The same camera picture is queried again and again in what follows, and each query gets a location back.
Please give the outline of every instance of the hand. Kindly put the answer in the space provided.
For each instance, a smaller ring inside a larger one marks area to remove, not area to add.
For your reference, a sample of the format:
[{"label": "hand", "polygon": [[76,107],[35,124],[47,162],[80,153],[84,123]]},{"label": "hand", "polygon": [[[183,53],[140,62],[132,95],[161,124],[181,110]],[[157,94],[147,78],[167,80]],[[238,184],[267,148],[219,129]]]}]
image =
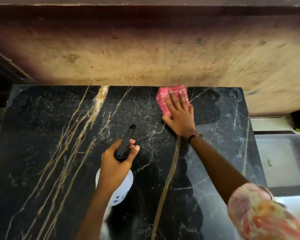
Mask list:
[{"label": "hand", "polygon": [[164,122],[178,135],[188,139],[196,132],[195,120],[193,117],[193,106],[187,107],[186,98],[183,93],[179,93],[180,100],[170,92],[166,97],[166,105],[171,112],[172,119],[164,114]]},{"label": "hand", "polygon": [[128,175],[133,159],[140,149],[138,145],[133,145],[136,141],[130,139],[130,153],[125,161],[119,162],[115,158],[115,152],[121,142],[122,139],[117,140],[101,156],[101,169],[97,186],[111,194],[122,184]]}]

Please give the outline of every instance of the marble tabletop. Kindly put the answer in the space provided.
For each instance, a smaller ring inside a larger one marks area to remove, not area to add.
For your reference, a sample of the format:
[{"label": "marble tabletop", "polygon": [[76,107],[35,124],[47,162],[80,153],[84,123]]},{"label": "marble tabletop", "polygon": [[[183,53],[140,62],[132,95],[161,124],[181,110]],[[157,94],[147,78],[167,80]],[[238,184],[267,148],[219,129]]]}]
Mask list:
[{"label": "marble tabletop", "polygon": [[[130,124],[140,152],[100,239],[240,239],[201,161],[162,122],[157,87],[12,88],[0,130],[0,239],[73,239],[101,154]],[[196,128],[266,185],[241,88],[189,87]]]}]

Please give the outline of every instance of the forearm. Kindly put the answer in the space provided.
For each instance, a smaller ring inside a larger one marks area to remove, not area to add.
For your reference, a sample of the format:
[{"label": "forearm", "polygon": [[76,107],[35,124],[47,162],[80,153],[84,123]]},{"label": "forearm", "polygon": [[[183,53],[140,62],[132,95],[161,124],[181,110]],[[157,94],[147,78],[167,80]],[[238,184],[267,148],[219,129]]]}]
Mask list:
[{"label": "forearm", "polygon": [[111,195],[102,188],[96,188],[75,240],[99,240],[103,216]]},{"label": "forearm", "polygon": [[232,193],[248,180],[201,137],[194,137],[190,144],[203,163],[221,198],[228,204]]}]

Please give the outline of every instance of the plaid cloth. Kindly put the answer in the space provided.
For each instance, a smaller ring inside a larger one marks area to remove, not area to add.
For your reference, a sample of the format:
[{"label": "plaid cloth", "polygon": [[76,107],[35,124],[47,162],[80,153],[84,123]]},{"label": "plaid cloth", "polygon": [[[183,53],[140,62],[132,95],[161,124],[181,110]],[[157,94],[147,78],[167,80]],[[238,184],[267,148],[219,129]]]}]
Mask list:
[{"label": "plaid cloth", "polygon": [[189,99],[187,89],[184,85],[178,85],[174,87],[160,87],[156,96],[158,105],[162,111],[162,115],[168,114],[171,117],[171,113],[165,103],[165,98],[169,97],[170,91],[172,91],[179,99],[179,92],[181,91],[185,96],[187,106],[189,106]]}]

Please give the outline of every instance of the pink floral shirt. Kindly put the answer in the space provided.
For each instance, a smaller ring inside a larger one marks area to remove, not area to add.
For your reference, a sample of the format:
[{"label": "pink floral shirt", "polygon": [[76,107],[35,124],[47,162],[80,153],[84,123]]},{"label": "pink floral shirt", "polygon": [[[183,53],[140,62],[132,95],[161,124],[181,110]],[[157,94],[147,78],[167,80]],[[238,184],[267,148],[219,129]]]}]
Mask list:
[{"label": "pink floral shirt", "polygon": [[300,220],[272,200],[264,187],[247,183],[228,202],[228,214],[244,240],[300,240]]}]

